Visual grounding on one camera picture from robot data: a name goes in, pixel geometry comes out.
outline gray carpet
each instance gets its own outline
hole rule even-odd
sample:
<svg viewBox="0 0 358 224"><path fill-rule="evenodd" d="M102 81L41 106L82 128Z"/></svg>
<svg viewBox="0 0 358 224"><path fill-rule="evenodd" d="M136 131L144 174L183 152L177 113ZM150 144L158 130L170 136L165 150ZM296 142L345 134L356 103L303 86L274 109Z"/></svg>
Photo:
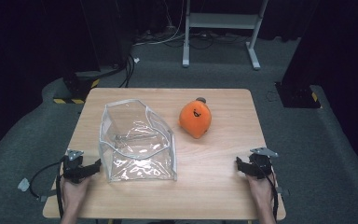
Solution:
<svg viewBox="0 0 358 224"><path fill-rule="evenodd" d="M191 44L207 45L199 40ZM182 48L136 46L131 55L140 61L129 87L250 90L267 146L280 154L272 161L278 181L290 191L284 196L287 216L280 223L358 223L358 158L324 91L311 86L323 108L297 109L284 108L275 90L274 82L282 80L296 45L297 41L257 40L260 71L253 70L243 42L193 48L188 68L182 67ZM101 78L98 87L118 87L124 76L122 71ZM61 83L58 79L47 85L43 104L17 122L0 142L0 223L59 223L44 218L44 204L17 186L24 177L31 179L42 167L58 161L69 144L83 105L54 104L52 98ZM47 192L54 174L55 169L43 172L34 181L34 191ZM95 220L80 219L79 223Z"/></svg>

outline orange plush toy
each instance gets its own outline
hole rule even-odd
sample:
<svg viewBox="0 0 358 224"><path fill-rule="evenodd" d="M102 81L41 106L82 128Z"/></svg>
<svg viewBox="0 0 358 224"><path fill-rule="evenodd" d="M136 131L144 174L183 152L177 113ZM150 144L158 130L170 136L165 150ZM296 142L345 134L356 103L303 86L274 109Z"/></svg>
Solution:
<svg viewBox="0 0 358 224"><path fill-rule="evenodd" d="M194 138L201 138L208 131L211 121L211 111L202 97L185 105L179 116L179 125Z"/></svg>

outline yellow black striped tape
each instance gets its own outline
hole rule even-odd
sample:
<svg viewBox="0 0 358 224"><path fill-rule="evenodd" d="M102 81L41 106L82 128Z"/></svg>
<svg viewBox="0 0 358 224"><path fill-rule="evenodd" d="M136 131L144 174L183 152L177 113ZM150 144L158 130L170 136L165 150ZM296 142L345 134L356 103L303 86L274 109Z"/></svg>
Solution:
<svg viewBox="0 0 358 224"><path fill-rule="evenodd" d="M100 83L100 79L96 79L91 83L90 88L96 88L98 83ZM86 100L85 99L63 99L63 98L54 98L54 103L64 105L64 104L77 104L77 105L83 105Z"/></svg>
<svg viewBox="0 0 358 224"><path fill-rule="evenodd" d="M100 79L97 79L97 80L93 81L92 84L91 84L91 88L97 87L98 83L100 83Z"/></svg>
<svg viewBox="0 0 358 224"><path fill-rule="evenodd" d="M312 98L314 102L318 101L318 97L316 96L315 92L312 93Z"/></svg>
<svg viewBox="0 0 358 224"><path fill-rule="evenodd" d="M54 98L54 103L59 104L59 105L63 105L63 104L77 104L77 105L82 105L85 103L85 100L83 99L59 99L59 98Z"/></svg>

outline white cable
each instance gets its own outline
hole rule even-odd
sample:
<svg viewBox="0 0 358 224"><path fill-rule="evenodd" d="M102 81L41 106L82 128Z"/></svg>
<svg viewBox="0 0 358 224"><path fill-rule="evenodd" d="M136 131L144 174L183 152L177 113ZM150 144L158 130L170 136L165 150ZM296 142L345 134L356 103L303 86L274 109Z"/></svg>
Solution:
<svg viewBox="0 0 358 224"><path fill-rule="evenodd" d="M181 15L180 15L179 25L178 25L178 27L177 27L177 29L176 29L175 34L173 34L173 36L171 36L170 38L168 38L168 39L166 39L166 40L162 40L162 41L158 41L158 42L137 43L137 44L134 44L133 46L139 46L139 45L144 45L144 44L162 44L162 43L169 42L169 41L171 41L171 40L174 40L174 39L177 39L177 38L183 36L183 35L179 35L179 36L175 37L175 36L177 35L177 33L179 32L180 25L182 24L184 4L185 4L185 0L182 0L182 12L181 12Z"/></svg>
<svg viewBox="0 0 358 224"><path fill-rule="evenodd" d="M171 20L171 16L170 16L170 12L168 11L168 5L164 0L164 4L165 4L165 10L167 11L167 20L168 20L168 24L170 27L172 27L172 20Z"/></svg>

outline wooden table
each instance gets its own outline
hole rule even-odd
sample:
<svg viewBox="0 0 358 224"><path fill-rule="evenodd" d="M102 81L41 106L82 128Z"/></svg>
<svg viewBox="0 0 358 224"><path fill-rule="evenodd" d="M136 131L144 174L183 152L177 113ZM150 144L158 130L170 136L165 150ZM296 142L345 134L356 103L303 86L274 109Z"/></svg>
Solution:
<svg viewBox="0 0 358 224"><path fill-rule="evenodd" d="M209 131L194 139L178 126L182 107L204 97L212 113ZM175 134L177 181L141 180L107 183L103 171L93 177L80 217L141 219L257 219L249 185L235 159L246 160L266 143L252 95L234 89L91 90L69 148L84 150L84 165L99 159L101 117L108 103L139 99L158 113ZM279 196L278 219L286 215ZM59 217L49 197L45 217Z"/></svg>

